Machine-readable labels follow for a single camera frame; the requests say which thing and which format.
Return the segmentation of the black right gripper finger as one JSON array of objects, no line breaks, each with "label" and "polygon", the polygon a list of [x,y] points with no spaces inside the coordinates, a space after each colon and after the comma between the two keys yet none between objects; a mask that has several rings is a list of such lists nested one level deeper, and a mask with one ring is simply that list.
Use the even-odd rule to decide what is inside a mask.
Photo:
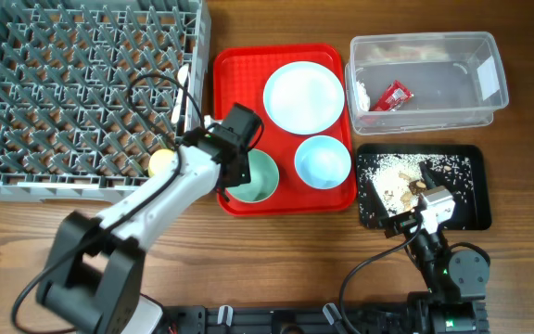
[{"label": "black right gripper finger", "polygon": [[367,223],[380,223],[382,220],[389,218],[388,210],[378,196],[371,180],[368,180],[365,185],[365,209]]},{"label": "black right gripper finger", "polygon": [[435,178],[435,176],[432,174],[431,170],[427,167],[427,164],[425,161],[421,161],[419,163],[420,171],[422,178],[424,180],[424,183],[426,185],[426,188],[428,190],[431,190],[433,188],[436,188],[439,186],[439,181]]}]

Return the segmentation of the green bowl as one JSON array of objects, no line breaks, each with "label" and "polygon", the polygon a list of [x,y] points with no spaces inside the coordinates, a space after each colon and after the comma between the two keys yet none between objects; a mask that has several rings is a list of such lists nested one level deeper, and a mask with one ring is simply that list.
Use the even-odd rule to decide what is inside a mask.
[{"label": "green bowl", "polygon": [[279,169],[265,152],[252,149],[248,154],[250,182],[228,187],[227,193],[244,203],[258,203],[268,199],[279,184]]}]

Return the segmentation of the yellow plastic cup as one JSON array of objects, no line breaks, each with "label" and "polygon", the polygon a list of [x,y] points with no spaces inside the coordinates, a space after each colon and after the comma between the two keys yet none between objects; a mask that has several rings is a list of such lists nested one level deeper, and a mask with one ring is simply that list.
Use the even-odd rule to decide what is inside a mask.
[{"label": "yellow plastic cup", "polygon": [[148,162],[147,172],[149,177],[169,173],[172,169],[172,161],[175,152],[171,149],[163,148],[155,151]]}]

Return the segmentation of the small light blue bowl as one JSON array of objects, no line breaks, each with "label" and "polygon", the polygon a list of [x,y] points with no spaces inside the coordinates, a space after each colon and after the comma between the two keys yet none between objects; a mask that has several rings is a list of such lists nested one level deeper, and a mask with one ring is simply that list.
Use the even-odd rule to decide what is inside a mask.
[{"label": "small light blue bowl", "polygon": [[340,186],[349,177],[351,156],[343,143],[334,137],[315,135],[297,148],[294,167],[304,184],[327,190]]}]

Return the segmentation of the large light blue plate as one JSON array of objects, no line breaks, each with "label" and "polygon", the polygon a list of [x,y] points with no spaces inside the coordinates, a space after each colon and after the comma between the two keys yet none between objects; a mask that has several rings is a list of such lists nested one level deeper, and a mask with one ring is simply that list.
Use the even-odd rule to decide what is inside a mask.
[{"label": "large light blue plate", "polygon": [[330,128],[341,116],[345,94],[341,81],[327,67],[295,61],[269,77],[262,102],[279,128],[294,135],[315,135]]}]

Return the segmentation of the white plastic spoon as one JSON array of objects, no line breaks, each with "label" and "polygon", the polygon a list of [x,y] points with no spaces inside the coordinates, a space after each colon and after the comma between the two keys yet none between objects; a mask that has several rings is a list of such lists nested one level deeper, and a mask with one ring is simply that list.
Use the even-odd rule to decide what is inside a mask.
[{"label": "white plastic spoon", "polygon": [[181,85],[181,88],[179,88],[177,91],[176,102],[174,103],[174,107],[172,110],[171,122],[173,125],[176,125],[178,121],[180,120],[181,107],[182,107],[183,98],[184,98],[184,90],[185,90],[185,85],[188,80],[188,75],[189,75],[189,65],[184,64],[177,72],[177,81],[178,81],[178,84]]}]

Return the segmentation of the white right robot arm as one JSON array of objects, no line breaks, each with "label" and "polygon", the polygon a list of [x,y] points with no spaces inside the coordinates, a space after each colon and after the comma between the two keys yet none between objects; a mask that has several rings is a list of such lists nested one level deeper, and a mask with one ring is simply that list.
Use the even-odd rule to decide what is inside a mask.
[{"label": "white right robot arm", "polygon": [[366,305],[359,312],[362,333],[488,333],[485,303],[490,257],[467,242],[449,244],[441,225],[456,204],[452,193],[419,163],[427,190],[408,212],[381,221],[387,238],[405,236],[406,249],[427,290],[405,303]]}]

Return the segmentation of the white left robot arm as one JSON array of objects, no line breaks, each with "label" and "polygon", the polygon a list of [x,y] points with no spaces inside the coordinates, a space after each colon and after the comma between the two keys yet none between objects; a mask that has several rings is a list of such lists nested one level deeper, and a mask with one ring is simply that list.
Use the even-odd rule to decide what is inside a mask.
[{"label": "white left robot arm", "polygon": [[36,301],[78,333],[157,333],[166,327],[161,304],[142,295],[146,254],[166,229],[220,182],[249,180],[245,148],[199,142],[156,152],[155,174],[134,193],[87,218],[60,225]]}]

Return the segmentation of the black waste tray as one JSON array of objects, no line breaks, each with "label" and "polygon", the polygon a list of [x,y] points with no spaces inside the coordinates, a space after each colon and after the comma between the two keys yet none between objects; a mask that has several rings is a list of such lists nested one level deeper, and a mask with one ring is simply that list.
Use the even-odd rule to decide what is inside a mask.
[{"label": "black waste tray", "polygon": [[489,191],[483,155],[473,145],[440,145],[440,144],[364,144],[358,148],[357,158],[362,154],[442,154],[461,155],[469,158],[472,164],[475,185],[476,224],[472,229],[486,230],[492,223],[490,212]]}]

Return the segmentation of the clear plastic waste bin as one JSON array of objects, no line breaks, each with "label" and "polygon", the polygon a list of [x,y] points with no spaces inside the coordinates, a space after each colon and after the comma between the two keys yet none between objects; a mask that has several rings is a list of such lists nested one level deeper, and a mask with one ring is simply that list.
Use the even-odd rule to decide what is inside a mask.
[{"label": "clear plastic waste bin", "polygon": [[[345,68],[347,100],[358,135],[486,126],[505,109],[509,92],[501,55],[489,32],[419,32],[356,36]],[[372,111],[398,80],[413,98],[391,111]],[[370,110],[357,106],[363,82]]]}]

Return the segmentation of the grey dishwasher rack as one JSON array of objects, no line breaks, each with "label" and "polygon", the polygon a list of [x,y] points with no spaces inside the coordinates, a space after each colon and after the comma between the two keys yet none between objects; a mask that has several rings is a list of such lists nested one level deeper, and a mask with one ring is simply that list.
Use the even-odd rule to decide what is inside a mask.
[{"label": "grey dishwasher rack", "polygon": [[151,155],[202,123],[210,26],[202,0],[0,1],[0,201],[134,192]]}]

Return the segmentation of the food scraps and rice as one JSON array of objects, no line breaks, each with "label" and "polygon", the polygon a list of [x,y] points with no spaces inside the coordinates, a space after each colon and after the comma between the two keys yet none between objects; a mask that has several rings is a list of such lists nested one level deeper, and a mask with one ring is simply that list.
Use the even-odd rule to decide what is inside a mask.
[{"label": "food scraps and rice", "polygon": [[444,224],[446,229],[472,229],[476,224],[475,185],[471,160],[461,155],[442,154],[362,154],[357,158],[359,215],[362,225],[378,229],[380,223],[367,223],[365,185],[371,180],[389,217],[410,211],[419,195],[428,189],[419,163],[427,167],[453,195],[455,213]]}]

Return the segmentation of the red sauce packet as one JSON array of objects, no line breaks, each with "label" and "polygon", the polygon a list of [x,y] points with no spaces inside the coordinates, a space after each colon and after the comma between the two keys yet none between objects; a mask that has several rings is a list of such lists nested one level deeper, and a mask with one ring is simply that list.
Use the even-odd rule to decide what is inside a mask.
[{"label": "red sauce packet", "polygon": [[395,80],[377,100],[372,111],[391,111],[413,98],[413,93],[400,81]]}]

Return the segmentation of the red plastic tray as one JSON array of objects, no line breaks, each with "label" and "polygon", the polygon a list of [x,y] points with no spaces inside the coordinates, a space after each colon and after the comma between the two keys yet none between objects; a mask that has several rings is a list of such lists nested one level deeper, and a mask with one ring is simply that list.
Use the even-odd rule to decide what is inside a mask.
[{"label": "red plastic tray", "polygon": [[326,44],[276,45],[231,48],[223,51],[214,62],[214,118],[222,120],[235,103],[255,111],[263,120],[264,133],[254,149],[268,154],[279,169],[279,184],[275,192],[258,203],[244,203],[226,191],[218,203],[235,216],[276,215],[308,212],[333,212],[347,209],[357,194],[356,177],[351,158],[349,177],[338,187],[321,190],[302,182],[294,167],[299,145],[315,135],[328,135],[343,143],[352,153],[350,121],[346,106],[338,120],[327,130],[315,135],[294,135],[275,125],[267,115],[262,93],[269,77],[282,66],[295,61],[310,61],[331,70],[341,81],[343,69],[339,53]]}]

